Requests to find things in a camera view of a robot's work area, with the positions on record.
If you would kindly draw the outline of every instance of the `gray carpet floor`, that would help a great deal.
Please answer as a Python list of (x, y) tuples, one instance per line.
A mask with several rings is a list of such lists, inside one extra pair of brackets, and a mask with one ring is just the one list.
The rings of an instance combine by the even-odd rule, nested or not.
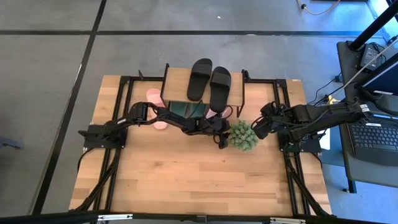
[[(0, 30), (91, 30), (100, 0), (0, 2)], [(306, 1), (313, 11), (332, 2)], [(342, 2), (321, 16), (301, 12), (292, 0), (113, 0), (99, 30), (362, 31), (373, 21), (366, 3)], [(75, 103), (45, 213), (65, 212), (76, 178), (85, 129), (103, 75), (163, 75), (166, 63), (189, 67), (198, 58), (254, 78), (297, 78), (307, 101), (339, 74), (339, 41), (352, 36), (120, 35), (97, 36)], [(0, 217), (25, 215), (42, 174), (88, 41), (87, 35), (0, 35), (0, 136), (24, 143), (0, 151)], [(377, 36), (371, 41), (385, 44)], [(332, 83), (320, 94), (340, 84)], [(341, 218), (397, 223), (398, 189), (347, 187), (342, 167), (323, 168), (331, 208)]]

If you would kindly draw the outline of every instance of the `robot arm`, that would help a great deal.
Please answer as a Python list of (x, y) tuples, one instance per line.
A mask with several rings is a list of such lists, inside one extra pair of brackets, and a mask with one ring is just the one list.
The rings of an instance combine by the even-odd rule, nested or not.
[[(152, 108), (157, 115), (155, 118), (150, 120), (147, 119), (149, 108)], [(127, 116), (122, 117), (117, 121), (108, 121), (105, 125), (100, 126), (99, 128), (97, 127), (94, 129), (93, 127), (90, 129), (89, 127), (87, 131), (79, 131), (79, 133), (85, 137), (86, 142), (102, 142), (102, 144), (98, 144), (98, 146), (105, 146), (107, 145), (106, 142), (123, 142), (123, 138), (125, 138), (125, 130), (131, 125), (151, 125), (157, 121), (164, 121), (176, 126), (187, 135), (202, 134), (218, 136), (220, 139), (218, 147), (223, 149), (228, 146), (227, 137), (229, 134), (224, 132), (229, 130), (229, 122), (219, 114), (209, 119), (204, 117), (184, 118), (166, 108), (158, 107), (155, 104), (148, 102), (135, 103), (129, 110)]]
[(261, 119), (252, 128), (259, 139), (269, 133), (286, 129), (291, 143), (298, 143), (308, 134), (331, 128), (339, 124), (366, 121), (371, 113), (368, 106), (359, 102), (338, 103), (327, 106), (297, 105), (286, 108), (268, 103), (261, 108)]

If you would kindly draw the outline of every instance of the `desk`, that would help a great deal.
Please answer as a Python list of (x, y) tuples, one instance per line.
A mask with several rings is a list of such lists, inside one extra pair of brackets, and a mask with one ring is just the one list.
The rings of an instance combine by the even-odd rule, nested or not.
[[(110, 120), (119, 76), (104, 76), (92, 123)], [(146, 101), (149, 88), (162, 82), (134, 82), (131, 104)], [(290, 103), (305, 103), (300, 80), (287, 80)], [(264, 104), (274, 101), (272, 85), (245, 84), (240, 119), (252, 122)], [(230, 122), (237, 122), (236, 116)], [(104, 149), (83, 158), (70, 208), (79, 206), (98, 181)], [(305, 183), (315, 200), (331, 213), (319, 161), (301, 154)], [(100, 208), (104, 207), (105, 186)], [(296, 188), (298, 204), (300, 193)], [(291, 216), (283, 155), (277, 136), (260, 140), (252, 152), (219, 150), (211, 136), (186, 136), (176, 127), (130, 126), (122, 150), (111, 210), (134, 213)]]
[[(337, 43), (338, 56), (340, 61), (341, 74), (344, 83), (348, 82), (358, 71), (355, 65), (359, 60), (360, 52), (353, 52), (347, 48), (346, 42)], [(361, 73), (357, 76), (357, 80), (362, 79), (366, 74)], [(349, 85), (345, 89), (347, 99), (352, 99), (358, 96), (354, 85)], [(385, 97), (385, 105), (398, 109), (397, 99), (394, 96)], [(378, 111), (372, 103), (367, 103), (371, 111)], [(394, 178), (398, 174), (398, 167), (382, 166), (372, 162), (361, 161), (356, 159), (353, 155), (353, 148), (348, 135), (347, 124), (340, 125), (341, 143), (343, 146), (344, 163), (346, 168), (346, 175), (351, 185), (350, 192), (354, 192), (354, 180), (368, 182), (372, 184), (386, 185), (391, 187), (398, 187), (398, 179)]]

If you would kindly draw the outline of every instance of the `laptop keyboard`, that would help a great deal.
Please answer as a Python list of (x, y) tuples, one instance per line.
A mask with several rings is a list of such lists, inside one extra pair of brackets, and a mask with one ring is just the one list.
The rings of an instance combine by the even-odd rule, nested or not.
[(349, 124), (354, 147), (366, 147), (398, 152), (398, 129), (361, 124)]

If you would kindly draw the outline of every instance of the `black strap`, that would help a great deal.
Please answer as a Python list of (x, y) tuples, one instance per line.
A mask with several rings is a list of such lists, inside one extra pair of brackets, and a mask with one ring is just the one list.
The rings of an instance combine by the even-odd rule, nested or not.
[(211, 65), (198, 64), (192, 67), (193, 74), (210, 76), (209, 72), (211, 72)]
[(219, 72), (213, 73), (210, 83), (217, 83), (231, 88), (231, 76)]

